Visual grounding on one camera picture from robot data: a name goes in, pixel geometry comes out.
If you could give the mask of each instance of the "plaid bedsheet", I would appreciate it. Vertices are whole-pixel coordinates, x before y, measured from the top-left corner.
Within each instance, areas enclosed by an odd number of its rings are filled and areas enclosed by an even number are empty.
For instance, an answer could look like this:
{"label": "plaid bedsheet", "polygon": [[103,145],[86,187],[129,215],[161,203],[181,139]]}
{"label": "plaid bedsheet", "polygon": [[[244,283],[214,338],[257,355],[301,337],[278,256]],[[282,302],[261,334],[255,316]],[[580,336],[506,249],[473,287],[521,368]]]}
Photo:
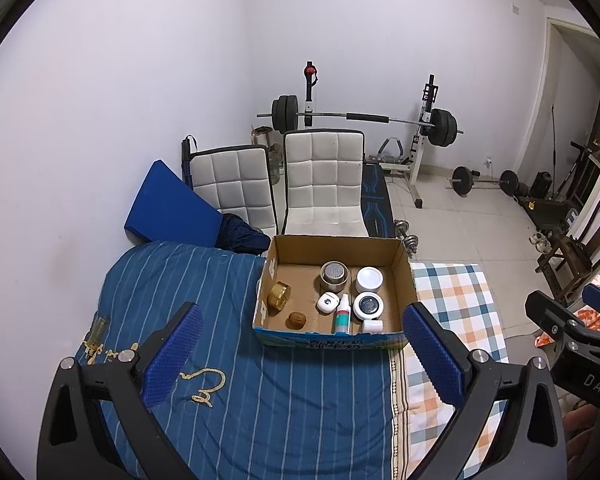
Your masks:
{"label": "plaid bedsheet", "polygon": [[[470,349],[483,349],[507,362],[500,319],[484,273],[478,265],[412,263],[419,300],[443,328]],[[411,345],[392,351],[392,480],[407,478],[444,430],[454,408],[438,398]],[[505,401],[493,405],[460,479],[478,471],[495,436]]]}

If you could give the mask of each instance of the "small white bottle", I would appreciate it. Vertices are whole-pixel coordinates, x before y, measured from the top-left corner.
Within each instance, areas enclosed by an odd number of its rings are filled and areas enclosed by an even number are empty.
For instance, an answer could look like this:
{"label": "small white bottle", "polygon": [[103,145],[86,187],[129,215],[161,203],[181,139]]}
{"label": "small white bottle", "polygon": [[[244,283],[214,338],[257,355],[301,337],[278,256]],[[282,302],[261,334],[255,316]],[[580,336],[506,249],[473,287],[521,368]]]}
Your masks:
{"label": "small white bottle", "polygon": [[343,294],[340,304],[336,309],[336,321],[334,333],[349,335],[349,326],[351,322],[351,305],[349,304],[349,295]]}

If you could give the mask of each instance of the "gold round container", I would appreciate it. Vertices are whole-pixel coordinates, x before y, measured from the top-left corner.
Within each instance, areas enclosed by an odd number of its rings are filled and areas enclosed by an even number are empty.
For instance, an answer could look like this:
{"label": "gold round container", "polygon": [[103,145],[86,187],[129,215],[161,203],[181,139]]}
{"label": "gold round container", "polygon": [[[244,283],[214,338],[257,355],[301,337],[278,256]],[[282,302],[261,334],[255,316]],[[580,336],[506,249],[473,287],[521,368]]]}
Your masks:
{"label": "gold round container", "polygon": [[277,310],[282,310],[291,297],[291,287],[286,283],[276,282],[267,296],[267,304]]}

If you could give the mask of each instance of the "barbell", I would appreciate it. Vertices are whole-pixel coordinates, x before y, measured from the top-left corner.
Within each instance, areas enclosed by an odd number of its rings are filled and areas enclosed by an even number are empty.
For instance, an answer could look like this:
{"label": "barbell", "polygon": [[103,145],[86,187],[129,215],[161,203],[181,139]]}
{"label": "barbell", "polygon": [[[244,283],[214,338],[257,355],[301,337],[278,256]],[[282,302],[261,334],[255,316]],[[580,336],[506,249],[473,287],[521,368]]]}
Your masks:
{"label": "barbell", "polygon": [[449,146],[458,134],[464,134],[458,130],[458,123],[453,115],[446,111],[435,108],[431,111],[430,122],[408,121],[405,119],[394,119],[389,116],[334,113],[334,112],[299,112],[298,97],[295,95],[281,95],[271,104],[270,114],[258,114],[257,117],[271,117],[273,129],[285,134],[298,129],[298,117],[344,117],[349,121],[370,121],[373,123],[402,123],[415,124],[424,128],[423,135],[429,137],[429,142],[434,146]]}
{"label": "barbell", "polygon": [[528,194],[528,186],[524,182],[519,181],[518,176],[514,171],[503,171],[499,180],[490,178],[476,180],[479,177],[479,171],[471,171],[465,166],[458,166],[451,176],[451,187],[453,187],[454,191],[460,196],[468,194],[474,187],[475,182],[498,184],[500,189],[509,196],[525,196]]}

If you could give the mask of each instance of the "blue striped blanket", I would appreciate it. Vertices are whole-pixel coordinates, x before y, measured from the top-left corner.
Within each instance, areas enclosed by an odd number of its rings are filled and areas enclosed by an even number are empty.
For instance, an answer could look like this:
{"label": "blue striped blanket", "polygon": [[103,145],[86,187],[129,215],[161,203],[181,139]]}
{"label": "blue striped blanket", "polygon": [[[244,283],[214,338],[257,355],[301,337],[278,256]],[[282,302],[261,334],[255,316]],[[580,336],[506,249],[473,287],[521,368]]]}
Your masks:
{"label": "blue striped blanket", "polygon": [[[109,325],[95,361],[142,344],[193,301],[203,336],[153,412],[197,478],[389,478],[388,353],[261,345],[251,321],[263,264],[172,242],[131,249],[102,287],[96,315]],[[85,364],[84,348],[77,357]],[[143,478],[112,404],[103,409],[125,467]]]}

